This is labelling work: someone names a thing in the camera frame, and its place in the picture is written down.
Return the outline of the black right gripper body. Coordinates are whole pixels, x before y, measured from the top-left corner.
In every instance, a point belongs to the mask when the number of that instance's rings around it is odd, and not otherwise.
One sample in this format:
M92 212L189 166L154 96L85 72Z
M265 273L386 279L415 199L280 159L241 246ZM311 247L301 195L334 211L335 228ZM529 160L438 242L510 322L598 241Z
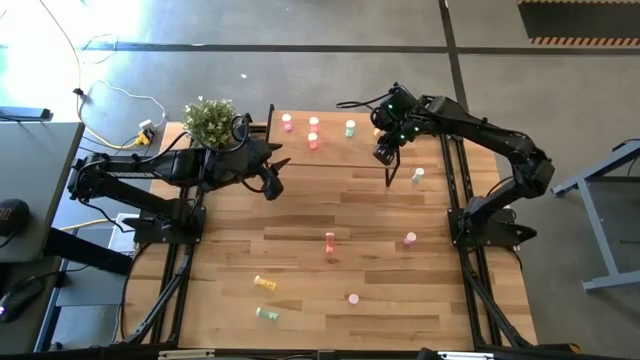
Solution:
M390 165L400 147L425 133L425 123L411 115L418 104L418 100L405 87L394 85L371 112L372 124L383 132L373 155L383 165Z

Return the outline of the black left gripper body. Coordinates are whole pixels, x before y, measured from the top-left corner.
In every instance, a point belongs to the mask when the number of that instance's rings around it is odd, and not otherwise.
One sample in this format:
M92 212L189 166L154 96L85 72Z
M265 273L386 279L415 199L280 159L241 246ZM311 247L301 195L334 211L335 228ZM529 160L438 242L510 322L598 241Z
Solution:
M229 171L235 181L254 193L263 194L267 200L275 200L284 190L279 179L279 171L274 171L268 164L273 155L268 146L269 142L247 142L239 150L231 153L232 162ZM262 180L260 188L247 183L247 179L259 177Z

